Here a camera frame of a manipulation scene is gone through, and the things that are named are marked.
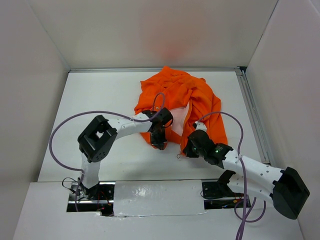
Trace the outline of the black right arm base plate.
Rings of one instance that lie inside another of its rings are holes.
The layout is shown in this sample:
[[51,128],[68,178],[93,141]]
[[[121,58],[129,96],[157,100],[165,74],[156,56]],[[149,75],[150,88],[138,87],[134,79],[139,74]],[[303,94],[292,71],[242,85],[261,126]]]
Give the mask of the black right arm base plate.
[[202,181],[200,196],[205,210],[233,209],[243,207],[244,194],[233,192],[226,184],[217,180]]

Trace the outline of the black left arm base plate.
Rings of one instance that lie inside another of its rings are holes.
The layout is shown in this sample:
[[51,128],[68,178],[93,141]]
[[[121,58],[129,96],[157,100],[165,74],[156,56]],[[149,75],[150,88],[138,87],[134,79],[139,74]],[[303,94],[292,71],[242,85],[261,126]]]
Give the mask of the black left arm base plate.
[[68,190],[67,212],[97,212],[102,216],[114,215],[115,182],[102,181],[94,196],[87,197],[80,189],[76,196],[77,183],[68,182],[70,186],[62,185]]

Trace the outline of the orange jacket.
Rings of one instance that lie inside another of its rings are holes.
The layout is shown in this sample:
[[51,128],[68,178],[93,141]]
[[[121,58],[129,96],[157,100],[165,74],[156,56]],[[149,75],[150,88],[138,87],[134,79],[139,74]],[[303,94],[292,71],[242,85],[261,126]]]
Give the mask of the orange jacket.
[[219,114],[221,100],[205,79],[164,66],[140,84],[142,92],[134,112],[157,111],[161,106],[167,108],[173,116],[172,125],[165,130],[168,142],[178,144],[183,150],[188,136],[194,131],[193,123],[201,120],[215,143],[227,144],[223,118]]

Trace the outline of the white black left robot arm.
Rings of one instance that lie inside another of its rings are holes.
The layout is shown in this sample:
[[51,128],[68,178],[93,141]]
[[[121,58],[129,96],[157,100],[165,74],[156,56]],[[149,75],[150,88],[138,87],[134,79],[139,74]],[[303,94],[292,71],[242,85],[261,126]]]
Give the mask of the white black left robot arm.
[[132,117],[106,119],[96,116],[77,141],[81,152],[80,192],[88,200],[99,193],[99,171],[101,161],[107,157],[114,142],[120,138],[149,133],[150,144],[164,150],[167,143],[165,129],[173,123],[173,115],[167,108],[159,111],[144,110]]

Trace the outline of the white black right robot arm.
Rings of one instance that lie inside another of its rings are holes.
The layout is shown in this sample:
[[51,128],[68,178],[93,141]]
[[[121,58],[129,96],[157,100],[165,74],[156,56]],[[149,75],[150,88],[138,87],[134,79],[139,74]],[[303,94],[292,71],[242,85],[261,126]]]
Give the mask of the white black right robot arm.
[[298,218],[310,196],[299,173],[291,167],[268,166],[240,156],[231,146],[214,143],[203,130],[195,130],[187,138],[183,153],[189,158],[202,157],[207,163],[224,170],[218,190],[223,196],[243,192],[273,207],[288,219]]

